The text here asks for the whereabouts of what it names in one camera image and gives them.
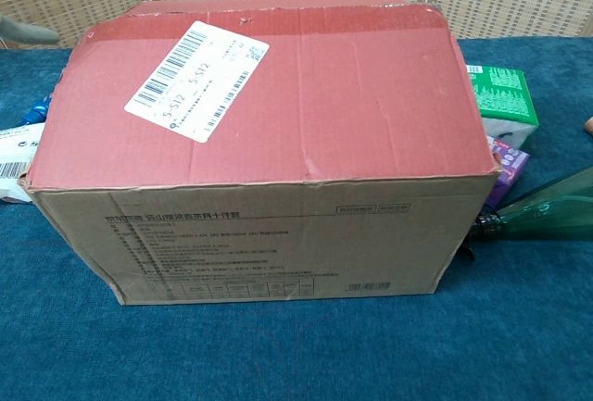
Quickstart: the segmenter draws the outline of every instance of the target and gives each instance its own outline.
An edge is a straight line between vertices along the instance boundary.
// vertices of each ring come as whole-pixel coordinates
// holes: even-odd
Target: purple package
[[[490,136],[488,136],[488,143],[502,167],[502,172],[486,200],[486,205],[495,209],[525,169],[529,155]]]

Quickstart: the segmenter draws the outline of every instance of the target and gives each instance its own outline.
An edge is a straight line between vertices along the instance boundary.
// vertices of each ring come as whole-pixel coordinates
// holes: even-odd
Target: green packaging
[[[539,126],[536,110],[518,69],[468,65],[467,71],[486,133],[520,148]]]

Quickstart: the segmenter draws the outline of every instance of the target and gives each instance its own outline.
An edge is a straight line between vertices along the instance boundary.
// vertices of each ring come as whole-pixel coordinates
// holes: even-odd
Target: blue carpet
[[[593,39],[461,42],[526,72],[541,127],[512,194],[591,164]],[[0,126],[69,51],[0,51]],[[0,399],[591,399],[593,244],[499,242],[437,293],[120,307],[33,206],[0,206]]]

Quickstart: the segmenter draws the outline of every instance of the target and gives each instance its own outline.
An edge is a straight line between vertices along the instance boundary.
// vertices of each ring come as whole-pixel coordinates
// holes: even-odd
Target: green bottle
[[[479,215],[469,237],[593,240],[593,167],[548,183],[498,212]]]

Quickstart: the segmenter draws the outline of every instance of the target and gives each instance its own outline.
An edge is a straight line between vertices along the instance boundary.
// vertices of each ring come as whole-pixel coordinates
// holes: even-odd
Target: barcode
[[[361,290],[388,290],[391,287],[391,282],[364,282],[351,283],[348,290],[351,292],[359,292]]]
[[[208,121],[208,126],[204,128],[205,131],[213,130],[213,127],[216,126],[216,123],[222,118],[227,108],[233,102],[234,98],[237,96],[237,94],[239,94],[239,90],[241,89],[243,83],[245,83],[245,80],[247,80],[247,77],[249,77],[249,72],[244,70],[237,79],[237,81],[234,83],[233,87],[231,88],[231,91],[229,91],[229,93],[224,96],[224,100],[222,100],[222,105],[217,107],[216,112],[212,115],[212,119]]]
[[[171,82],[197,51],[197,48],[204,43],[204,40],[206,40],[206,35],[203,33],[191,30],[186,33],[140,91],[136,93],[133,100],[145,107],[151,107],[156,103],[158,98],[169,89]]]
[[[17,179],[27,168],[27,162],[0,163],[0,179]]]
[[[467,71],[470,74],[481,74],[483,72],[481,66],[475,66],[475,65],[465,65],[465,66],[467,66]]]

